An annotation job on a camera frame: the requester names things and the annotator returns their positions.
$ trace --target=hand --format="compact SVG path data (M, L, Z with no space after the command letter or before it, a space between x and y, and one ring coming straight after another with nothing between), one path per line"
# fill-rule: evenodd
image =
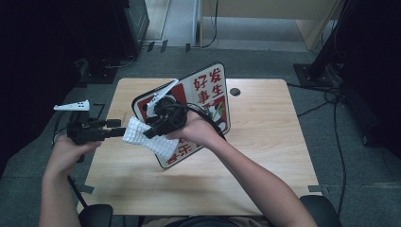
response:
M100 145L101 142L98 141L78 146L67 136L59 136L47 163L45 175L68 176L81 155L100 147Z
M209 148L215 139L221 138L215 129L197 113L188 111L185 126L169 133L167 139L185 138L195 144Z

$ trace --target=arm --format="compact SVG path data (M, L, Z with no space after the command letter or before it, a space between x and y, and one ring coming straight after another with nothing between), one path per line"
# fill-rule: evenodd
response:
M80 226L67 176L81 155L100 144L77 146L66 136L59 137L44 171L39 226Z
M188 113L185 127L167 138L186 138L212 150L274 225L316 226L313 217L286 183L218 136L195 113Z

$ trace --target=gray carpet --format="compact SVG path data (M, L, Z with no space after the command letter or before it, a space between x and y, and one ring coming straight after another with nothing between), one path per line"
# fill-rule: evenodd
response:
M104 103L106 108L101 116L104 118L119 79L177 78L214 61L225 65L228 78L284 79L297 84L292 64L311 63L315 58L314 52L192 49L185 53L183 48L169 47L161 53L159 47L155 47L151 52L143 51L130 66L119 69L113 84L75 88L65 103L84 99L91 103ZM322 92L295 87L289 87L289 90L297 114L324 103ZM337 208L343 173L334 133L333 110L334 105L328 104L300 116L299 120L323 194ZM9 160L0 181L0 226L37 225L41 177L51 151L55 120L56 116L53 116L43 134ZM343 226L400 226L401 160L384 148L362 145L363 134L345 103L337 106L337 124L347 173L340 216ZM92 155L77 165L73 177L79 183L84 183ZM124 226L124 223L136 226L136 221L137 217L115 216L113 226Z

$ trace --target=cable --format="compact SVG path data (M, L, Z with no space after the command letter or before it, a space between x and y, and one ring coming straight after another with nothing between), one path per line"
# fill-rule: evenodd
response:
M221 129L216 125L215 121L213 121L213 119L210 117L209 113L207 113L202 107L193 104L193 103L188 103L190 105L195 105L198 109L189 107L189 106L185 106L182 104L171 104L171 105L165 105L164 107L162 107L160 110L168 108L168 107L178 107L178 108L184 108L187 109L189 111L192 111L196 114L198 114L201 118L203 118L205 121L207 121L214 129L215 131L218 133L218 135L223 138L224 140L226 140L226 138L224 137L223 132L221 131Z
M342 154L342 149L341 149L340 139L339 139L339 132L338 132L338 128L337 128L337 104L339 102L340 102L340 97L338 97L336 103L334 103L334 133L336 134L337 148L339 149L341 165L342 165L342 189L341 189L341 193L340 193L339 208L337 210L337 215L340 217L341 209L342 209L342 202L344 200L344 195L345 195L345 186L347 184L347 171L345 169L345 162L344 162L344 157Z
M213 24L213 21L212 21L212 26L215 29L215 36L213 37L212 42L210 42L208 45L204 45L202 48L209 47L215 41L215 39L218 35L218 0L216 1L215 23Z
M55 141L54 139L56 138L56 135L59 134L62 130L59 130L59 124L61 121L61 117L66 113L66 111L61 112L56 119L56 123L54 124L54 129L53 129L53 138L52 138L52 143L51 145L54 146L55 145Z
M124 68L129 66L131 63L133 63L133 61L135 61L136 57L135 56L129 56L129 58L132 58L130 60L130 62L123 64L123 65L104 65L103 67L105 68Z
M215 22L213 23L213 17L210 16L210 20L212 21L212 27L215 29L215 36L213 37L212 42L210 42L208 45L204 46L193 46L192 48L206 48L209 47L212 43L215 42L216 37L218 35L218 0L216 1L216 11L215 11Z
M303 89L307 89L307 90L312 90L312 91L321 91L322 89L311 89L311 88L304 88L301 86L297 86L297 85L293 85L293 84L288 84L288 86L294 86L294 87L298 87L298 88L303 88ZM333 99L329 99L328 98L328 94L334 95L335 97ZM340 92L340 88L330 88L330 89L326 89L324 90L324 100L325 102L321 105L319 105L316 108L310 109L304 113L299 114L298 116L302 116L302 115L306 115L311 113L312 111L316 111L319 108L321 108L322 106L331 103L334 104L334 111L333 111L333 122L334 122L334 133L336 136L336 143L337 143L337 148L339 150L339 155L340 155L340 160L341 160L341 167L342 167L342 186L341 186L341 192L340 192L340 201L339 201L339 207L337 209L337 215L340 218L340 214L341 214L341 209L342 209L342 203L344 200L344 196L345 196L345 187L347 185L347 171L346 171L346 167L345 167L345 162L344 162L344 157L343 157L343 153L342 153L342 149L341 149L341 145L340 145L340 137L339 137L339 131L338 131L338 126L337 126L337 105L340 103L340 100L343 98L342 93Z

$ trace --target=wooden table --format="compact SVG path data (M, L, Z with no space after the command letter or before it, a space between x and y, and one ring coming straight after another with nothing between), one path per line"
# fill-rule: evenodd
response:
M133 116L131 102L171 79L121 79L108 119ZM280 79L227 79L231 129L227 140L282 178L301 197L318 185L288 87ZM203 148L169 169L147 148L109 138L96 150L83 193L88 204L108 203L116 215L261 215L218 158Z

